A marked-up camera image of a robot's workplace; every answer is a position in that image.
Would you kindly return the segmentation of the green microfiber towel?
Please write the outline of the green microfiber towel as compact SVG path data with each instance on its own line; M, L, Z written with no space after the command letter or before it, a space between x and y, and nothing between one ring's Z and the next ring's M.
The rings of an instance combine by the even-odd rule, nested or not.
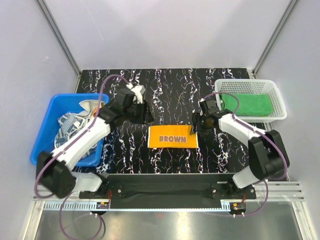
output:
M221 94L222 109L228 109L234 112L238 116L267 116L273 112L273 105L268 94L246 94L246 93L234 93L239 101L239 107L237 100L230 95Z

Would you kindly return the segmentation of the blue white patterned towel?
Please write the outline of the blue white patterned towel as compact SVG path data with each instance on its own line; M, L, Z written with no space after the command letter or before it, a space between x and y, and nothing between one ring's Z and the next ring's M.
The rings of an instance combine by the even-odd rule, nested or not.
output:
M67 112L58 117L57 122L59 124L59 130L54 138L54 148L57 149L68 142L73 136L82 130L89 121L90 118L82 117L71 112Z

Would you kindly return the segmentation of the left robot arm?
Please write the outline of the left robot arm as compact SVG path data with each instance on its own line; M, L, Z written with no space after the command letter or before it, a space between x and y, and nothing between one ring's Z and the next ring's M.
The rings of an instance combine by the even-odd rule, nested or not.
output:
M52 152L42 151L37 157L36 183L59 199L72 192L91 192L103 198L108 193L104 177L72 170L91 147L125 121L139 125L154 121L145 91L142 85L121 89L107 104L99 105L94 118L69 141Z

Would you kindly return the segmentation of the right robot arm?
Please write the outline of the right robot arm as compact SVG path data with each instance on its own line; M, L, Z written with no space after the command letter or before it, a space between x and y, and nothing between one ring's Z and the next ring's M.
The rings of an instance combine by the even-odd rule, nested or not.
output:
M201 99L199 105L201 112L192 114L191 135L211 136L216 128L233 136L248 149L248 166L225 184L230 197L239 198L252 184L286 176L290 162L279 132L264 131L246 123L232 111L219 109L212 98Z

